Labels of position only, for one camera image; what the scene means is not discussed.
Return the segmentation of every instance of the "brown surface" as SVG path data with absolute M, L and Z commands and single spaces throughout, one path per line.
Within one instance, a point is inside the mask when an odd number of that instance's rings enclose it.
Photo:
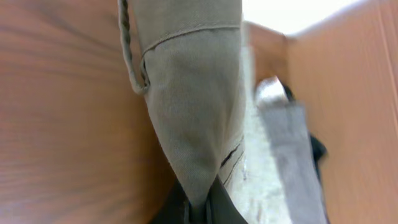
M 289 72 L 329 150 L 331 223 L 398 223 L 398 1 L 362 3 L 298 36 Z
M 283 34 L 247 23 L 256 69 L 256 84 L 275 75 L 288 82 L 287 41 Z
M 116 11 L 0 2 L 0 223 L 147 223 L 164 201 L 174 177 L 132 92 Z

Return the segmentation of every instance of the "wooden table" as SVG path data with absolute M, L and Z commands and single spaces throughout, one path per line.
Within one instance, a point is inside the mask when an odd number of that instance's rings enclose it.
M 165 200 L 174 175 L 132 92 L 117 8 L 0 2 L 0 223 L 147 223 Z

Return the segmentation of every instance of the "gray cloth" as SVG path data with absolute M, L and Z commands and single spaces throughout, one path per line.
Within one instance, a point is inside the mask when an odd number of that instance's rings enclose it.
M 149 116 L 187 197 L 199 206 L 243 138 L 241 1 L 133 0 L 132 8 L 150 83 Z
M 315 173 L 302 106 L 261 108 L 293 224 L 326 224 L 323 196 Z

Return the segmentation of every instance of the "white light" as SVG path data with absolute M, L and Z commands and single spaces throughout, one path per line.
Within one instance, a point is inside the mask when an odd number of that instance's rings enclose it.
M 361 0 L 243 0 L 244 20 L 294 35 Z

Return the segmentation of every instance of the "drawstring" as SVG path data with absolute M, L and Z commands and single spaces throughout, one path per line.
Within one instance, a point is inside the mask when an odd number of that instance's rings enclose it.
M 120 29 L 120 43 L 122 45 L 123 50 L 123 58 L 127 66 L 127 70 L 129 72 L 130 82 L 132 84 L 132 89 L 138 95 L 143 95 L 149 88 L 149 79 L 147 75 L 142 73 L 142 78 L 144 79 L 144 86 L 142 86 L 134 73 L 133 65 L 132 65 L 132 53 L 130 49 L 130 17 L 128 12 L 128 3 L 127 0 L 118 0 L 119 5 L 119 29 Z M 144 59 L 141 62 L 141 71 L 143 72 L 144 68 Z

